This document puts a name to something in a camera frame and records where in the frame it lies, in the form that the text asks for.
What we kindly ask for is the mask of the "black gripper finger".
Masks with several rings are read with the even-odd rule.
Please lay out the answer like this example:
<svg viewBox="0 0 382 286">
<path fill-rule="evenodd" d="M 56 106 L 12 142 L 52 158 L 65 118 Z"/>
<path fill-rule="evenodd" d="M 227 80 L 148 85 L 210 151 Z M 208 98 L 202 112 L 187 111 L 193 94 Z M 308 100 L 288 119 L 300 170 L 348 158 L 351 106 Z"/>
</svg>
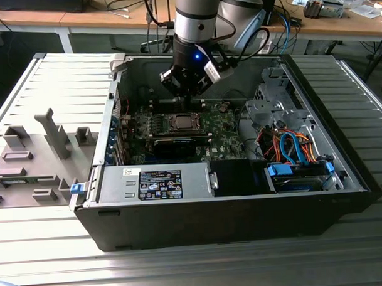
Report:
<svg viewBox="0 0 382 286">
<path fill-rule="evenodd" d="M 174 100 L 180 104 L 182 109 L 187 109 L 186 90 L 180 82 L 181 69 L 172 65 L 167 71 L 160 73 L 161 84 L 174 95 Z"/>
<path fill-rule="evenodd" d="M 190 76 L 184 84 L 186 109 L 190 109 L 191 100 L 193 97 L 205 93 L 205 91 L 207 91 L 212 84 L 212 81 L 207 75 L 198 77 L 194 75 Z"/>
</svg>

